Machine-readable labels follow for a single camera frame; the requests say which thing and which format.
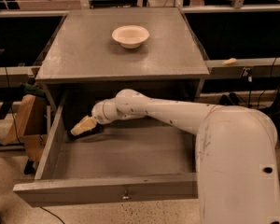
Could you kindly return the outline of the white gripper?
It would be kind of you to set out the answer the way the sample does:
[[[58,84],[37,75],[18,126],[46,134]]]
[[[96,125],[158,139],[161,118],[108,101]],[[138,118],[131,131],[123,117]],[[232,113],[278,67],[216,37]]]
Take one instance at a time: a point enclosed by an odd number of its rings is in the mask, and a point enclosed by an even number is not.
[[[119,118],[118,110],[114,99],[106,99],[94,105],[91,111],[92,117],[84,117],[70,131],[73,136],[91,131],[99,124],[105,125]]]

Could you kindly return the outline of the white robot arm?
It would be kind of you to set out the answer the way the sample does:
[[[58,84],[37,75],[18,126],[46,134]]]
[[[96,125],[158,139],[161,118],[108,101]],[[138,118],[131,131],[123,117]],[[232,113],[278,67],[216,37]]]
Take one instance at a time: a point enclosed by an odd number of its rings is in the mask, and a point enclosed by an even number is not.
[[[278,134],[267,115],[237,105],[154,99],[126,89],[94,105],[71,134],[145,116],[196,136],[201,224],[280,224]]]

